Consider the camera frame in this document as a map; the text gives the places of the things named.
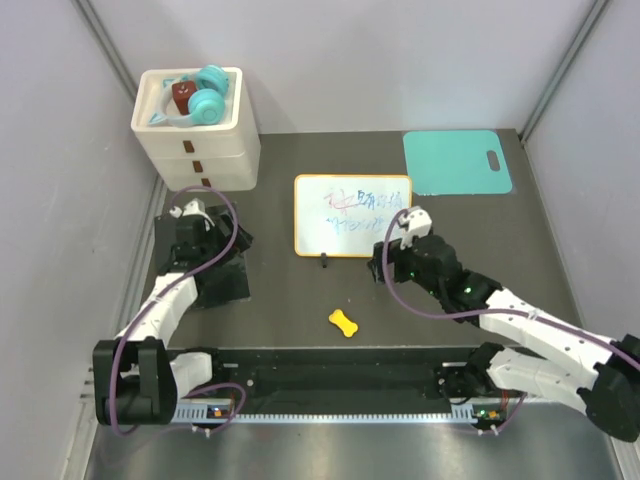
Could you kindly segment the yellow bone shaped eraser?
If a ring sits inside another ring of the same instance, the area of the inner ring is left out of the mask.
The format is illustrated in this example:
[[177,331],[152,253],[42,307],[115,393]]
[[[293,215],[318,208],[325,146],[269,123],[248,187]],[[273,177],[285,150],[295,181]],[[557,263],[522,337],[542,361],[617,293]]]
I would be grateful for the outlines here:
[[328,321],[336,326],[346,338],[352,338],[359,330],[358,324],[350,320],[341,309],[334,310],[329,315]]

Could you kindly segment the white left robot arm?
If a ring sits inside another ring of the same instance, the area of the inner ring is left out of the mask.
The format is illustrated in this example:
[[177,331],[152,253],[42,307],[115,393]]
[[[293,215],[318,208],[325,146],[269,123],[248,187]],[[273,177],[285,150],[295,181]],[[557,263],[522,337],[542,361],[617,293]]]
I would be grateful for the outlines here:
[[227,374],[212,354],[171,356],[168,344],[192,307],[236,299],[244,276],[238,262],[252,243],[229,209],[163,214],[155,233],[158,274],[151,293],[129,324],[92,352],[97,420],[121,436],[169,424],[179,400],[196,389],[209,397],[224,390]]

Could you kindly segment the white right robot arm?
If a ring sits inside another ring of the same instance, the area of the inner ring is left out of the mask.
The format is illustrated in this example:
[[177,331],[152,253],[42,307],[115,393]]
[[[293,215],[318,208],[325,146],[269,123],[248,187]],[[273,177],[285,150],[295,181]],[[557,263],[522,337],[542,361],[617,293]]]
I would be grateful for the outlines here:
[[423,288],[440,304],[442,318],[468,322],[527,349],[521,354],[497,344],[478,347],[465,371],[474,393],[516,390],[547,398],[585,415],[611,437],[638,440],[638,337],[595,335],[535,308],[463,267],[455,249],[435,234],[409,247],[380,241],[368,267],[378,283],[412,281]]

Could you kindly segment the yellow framed whiteboard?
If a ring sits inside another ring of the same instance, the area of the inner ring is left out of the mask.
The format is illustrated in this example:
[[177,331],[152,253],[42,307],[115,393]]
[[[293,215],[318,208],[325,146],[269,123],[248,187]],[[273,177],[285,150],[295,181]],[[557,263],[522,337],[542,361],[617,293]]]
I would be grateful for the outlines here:
[[396,212],[411,206],[406,175],[301,174],[294,180],[294,251],[369,258]]

